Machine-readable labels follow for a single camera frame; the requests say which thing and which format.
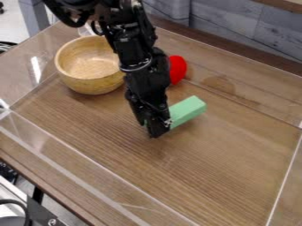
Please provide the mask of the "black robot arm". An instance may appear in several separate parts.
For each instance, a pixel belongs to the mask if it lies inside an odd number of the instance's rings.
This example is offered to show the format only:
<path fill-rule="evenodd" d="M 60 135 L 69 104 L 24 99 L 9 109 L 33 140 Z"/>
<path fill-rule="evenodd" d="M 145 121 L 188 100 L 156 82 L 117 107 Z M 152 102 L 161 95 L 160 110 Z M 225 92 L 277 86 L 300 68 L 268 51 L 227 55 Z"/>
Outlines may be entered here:
<path fill-rule="evenodd" d="M 42 0 L 69 27 L 89 25 L 102 36 L 125 74 L 125 99 L 137 123 L 152 138 L 169 131 L 165 89 L 171 84 L 165 52 L 156 47 L 156 28 L 141 0 Z"/>

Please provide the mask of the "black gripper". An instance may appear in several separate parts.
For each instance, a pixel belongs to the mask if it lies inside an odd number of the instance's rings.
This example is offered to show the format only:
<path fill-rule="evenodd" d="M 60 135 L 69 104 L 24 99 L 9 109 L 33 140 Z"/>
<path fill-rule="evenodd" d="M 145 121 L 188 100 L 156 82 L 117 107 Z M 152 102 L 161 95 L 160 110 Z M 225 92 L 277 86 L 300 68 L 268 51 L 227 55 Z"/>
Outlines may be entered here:
<path fill-rule="evenodd" d="M 167 60 L 145 60 L 137 64 L 120 64 L 125 74 L 125 99 L 137 123 L 145 126 L 151 138 L 159 138 L 169 131 L 172 124 L 168 109 L 145 109 L 143 101 L 165 95 L 171 84 Z"/>

